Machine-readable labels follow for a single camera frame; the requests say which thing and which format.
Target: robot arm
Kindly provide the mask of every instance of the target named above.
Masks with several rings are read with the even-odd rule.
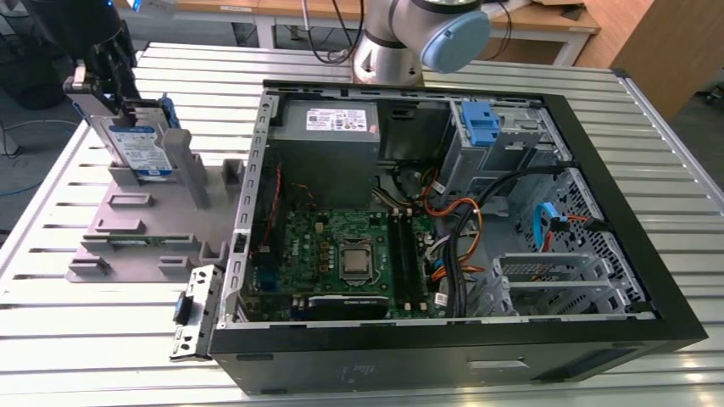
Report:
[[[70,95],[93,94],[114,114],[125,111],[129,116],[123,100],[141,98],[133,72],[137,59],[129,28],[114,0],[22,2],[43,35],[77,64],[75,76],[66,82],[66,92]]]
[[[462,69],[489,39],[482,0],[377,0],[355,54],[355,79],[414,85],[423,64],[442,73]]]

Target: aluminum workbench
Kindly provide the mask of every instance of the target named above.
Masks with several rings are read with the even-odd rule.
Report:
[[[191,146],[215,165],[246,158],[263,79],[347,82],[350,67],[307,52],[153,43],[137,76],[146,98],[174,98]],[[494,63],[427,72],[426,82],[569,98],[711,338],[581,383],[251,398],[214,362],[169,362],[185,284],[65,279],[111,180],[82,125],[0,251],[2,406],[724,405],[724,197],[638,88],[607,70]]]

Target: side panel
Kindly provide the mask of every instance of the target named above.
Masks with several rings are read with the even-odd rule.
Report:
[[[531,344],[214,358],[247,394],[322,393],[578,381],[638,358],[653,345]]]

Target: sticker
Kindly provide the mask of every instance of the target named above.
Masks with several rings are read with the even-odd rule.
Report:
[[[445,194],[445,185],[441,182],[433,181],[433,189],[435,189],[439,194]]]
[[[157,146],[157,131],[150,126],[110,128],[115,145],[129,166],[145,176],[170,176],[171,163],[163,149]]]
[[[442,307],[449,306],[449,296],[443,293],[435,293],[435,305],[441,305]]]
[[[307,112],[307,130],[367,131],[365,110],[311,109]]]
[[[569,31],[578,31],[578,32],[597,32],[595,28],[586,28],[586,27],[571,27]]]
[[[237,11],[239,13],[251,13],[251,7],[237,7],[237,6],[219,6],[222,11]]]

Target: blue plastic latch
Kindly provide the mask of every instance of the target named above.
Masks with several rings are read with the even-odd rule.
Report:
[[[463,102],[463,121],[471,131],[471,144],[477,147],[493,146],[501,134],[501,125],[490,103]]]

